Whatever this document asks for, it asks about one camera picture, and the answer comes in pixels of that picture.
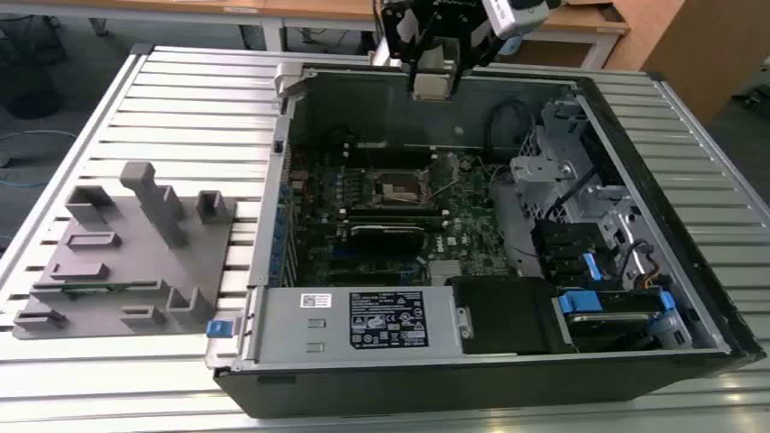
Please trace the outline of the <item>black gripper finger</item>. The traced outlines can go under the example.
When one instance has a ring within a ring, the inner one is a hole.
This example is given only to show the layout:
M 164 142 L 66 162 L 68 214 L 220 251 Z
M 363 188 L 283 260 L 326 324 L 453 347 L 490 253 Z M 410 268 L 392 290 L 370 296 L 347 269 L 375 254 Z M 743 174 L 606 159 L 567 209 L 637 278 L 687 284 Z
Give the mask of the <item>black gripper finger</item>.
M 473 70 L 473 47 L 470 39 L 458 39 L 457 43 L 457 58 L 455 66 L 453 67 L 451 79 L 450 79 L 450 91 L 449 97 L 453 98 L 458 92 L 458 87 L 462 78 Z
M 415 86 L 415 79 L 419 72 L 419 63 L 422 59 L 422 55 L 425 53 L 426 43 L 416 42 L 414 46 L 410 48 L 410 52 L 402 55 L 402 61 L 407 63 L 408 66 L 408 81 L 407 81 L 407 92 L 414 92 Z

